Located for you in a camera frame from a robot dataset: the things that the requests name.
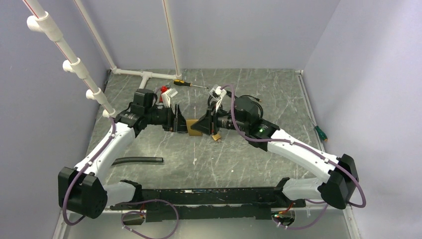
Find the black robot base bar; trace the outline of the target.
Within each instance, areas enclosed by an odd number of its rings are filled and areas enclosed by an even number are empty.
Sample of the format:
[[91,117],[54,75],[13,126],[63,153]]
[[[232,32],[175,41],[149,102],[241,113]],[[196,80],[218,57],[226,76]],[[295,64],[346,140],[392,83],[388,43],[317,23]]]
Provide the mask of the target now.
[[277,209],[303,208],[303,199],[290,200],[282,193],[283,178],[275,187],[142,189],[128,203],[111,206],[113,211],[140,210],[147,222],[180,220],[255,218],[269,220]]

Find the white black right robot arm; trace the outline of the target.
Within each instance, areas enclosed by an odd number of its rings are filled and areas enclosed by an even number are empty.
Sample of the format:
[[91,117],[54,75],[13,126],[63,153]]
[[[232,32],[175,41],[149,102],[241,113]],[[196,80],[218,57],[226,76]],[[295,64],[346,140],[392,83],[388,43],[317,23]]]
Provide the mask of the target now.
[[309,146],[262,116],[263,109],[257,102],[238,97],[229,111],[220,109],[219,102],[210,103],[190,129],[207,135],[215,135],[221,128],[235,130],[250,145],[283,156],[311,172],[315,176],[311,179],[281,180],[280,190],[274,193],[274,200],[281,207],[299,199],[323,200],[341,210],[347,205],[358,208],[367,205],[351,156],[338,157]]

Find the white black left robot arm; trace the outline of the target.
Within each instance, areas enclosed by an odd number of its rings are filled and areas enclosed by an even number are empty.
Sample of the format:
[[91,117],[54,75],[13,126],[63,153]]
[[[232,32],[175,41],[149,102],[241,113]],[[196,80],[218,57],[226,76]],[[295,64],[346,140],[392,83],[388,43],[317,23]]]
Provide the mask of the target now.
[[63,167],[58,174],[58,199],[62,215],[71,211],[97,218],[105,208],[126,204],[130,209],[142,205],[142,186],[130,180],[112,185],[104,181],[109,168],[149,125],[160,125],[164,131],[187,133],[186,120],[179,105],[171,106],[176,89],[157,96],[153,90],[137,89],[128,107],[111,118],[111,127],[100,143],[74,167]]

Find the small brass padlock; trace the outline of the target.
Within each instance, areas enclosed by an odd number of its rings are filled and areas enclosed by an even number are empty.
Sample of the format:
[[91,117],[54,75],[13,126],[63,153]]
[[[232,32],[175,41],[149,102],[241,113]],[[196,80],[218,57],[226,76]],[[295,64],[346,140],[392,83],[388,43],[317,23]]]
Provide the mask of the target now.
[[219,133],[211,136],[215,142],[221,142],[221,135]]

